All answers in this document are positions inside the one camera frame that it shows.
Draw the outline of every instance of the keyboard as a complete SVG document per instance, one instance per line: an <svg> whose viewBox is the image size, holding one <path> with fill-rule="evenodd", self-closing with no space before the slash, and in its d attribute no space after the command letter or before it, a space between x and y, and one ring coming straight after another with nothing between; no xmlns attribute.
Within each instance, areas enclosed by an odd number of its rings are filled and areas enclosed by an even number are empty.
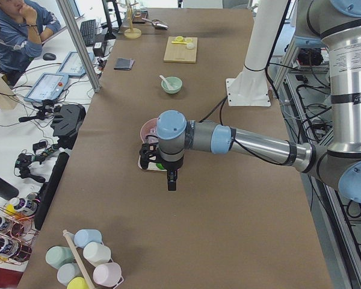
<svg viewBox="0 0 361 289"><path fill-rule="evenodd" d="M80 24L80 34L82 34L84 44L92 46L95 43L96 20L86 20Z"/></svg>

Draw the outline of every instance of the computer mouse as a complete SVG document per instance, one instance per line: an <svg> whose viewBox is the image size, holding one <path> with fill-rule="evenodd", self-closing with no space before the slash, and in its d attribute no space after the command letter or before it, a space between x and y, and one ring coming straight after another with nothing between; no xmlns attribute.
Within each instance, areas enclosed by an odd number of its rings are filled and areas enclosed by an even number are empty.
<svg viewBox="0 0 361 289"><path fill-rule="evenodd" d="M47 52L47 53L44 53L43 59L44 59L44 60L55 60L55 59L56 59L56 55L53 54L53 53Z"/></svg>

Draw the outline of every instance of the wooden cutting board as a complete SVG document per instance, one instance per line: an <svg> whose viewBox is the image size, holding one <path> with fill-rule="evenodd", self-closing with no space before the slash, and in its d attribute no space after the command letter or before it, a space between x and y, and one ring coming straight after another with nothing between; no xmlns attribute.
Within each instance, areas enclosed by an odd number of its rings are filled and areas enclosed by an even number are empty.
<svg viewBox="0 0 361 289"><path fill-rule="evenodd" d="M170 36L167 40L166 51L164 52L164 62L173 63L196 63L197 62L197 48L198 37L190 37L195 44L194 49L187 49L185 44L173 44L175 36Z"/></svg>

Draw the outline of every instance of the blue framed tablet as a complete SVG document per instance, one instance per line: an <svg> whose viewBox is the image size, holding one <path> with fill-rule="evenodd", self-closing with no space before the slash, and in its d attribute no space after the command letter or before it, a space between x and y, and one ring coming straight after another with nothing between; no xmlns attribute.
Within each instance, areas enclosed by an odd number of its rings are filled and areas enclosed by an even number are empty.
<svg viewBox="0 0 361 289"><path fill-rule="evenodd" d="M66 74L43 73L31 90L24 97L25 101L42 102L45 99L55 100L64 90L69 77Z"/></svg>
<svg viewBox="0 0 361 289"><path fill-rule="evenodd" d="M93 52L89 52L88 56L90 57L91 61L93 61L95 58ZM66 59L64 59L60 65L58 73L66 74L69 77L82 77L85 75L84 65L82 64L82 60L76 51L71 51L68 53Z"/></svg>

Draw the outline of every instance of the black water bottle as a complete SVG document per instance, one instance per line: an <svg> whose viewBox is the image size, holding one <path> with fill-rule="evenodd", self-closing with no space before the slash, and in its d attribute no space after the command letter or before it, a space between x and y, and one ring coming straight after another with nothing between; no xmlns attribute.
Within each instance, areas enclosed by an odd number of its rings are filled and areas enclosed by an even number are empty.
<svg viewBox="0 0 361 289"><path fill-rule="evenodd" d="M0 197L10 200L19 195L19 190L0 178Z"/></svg>

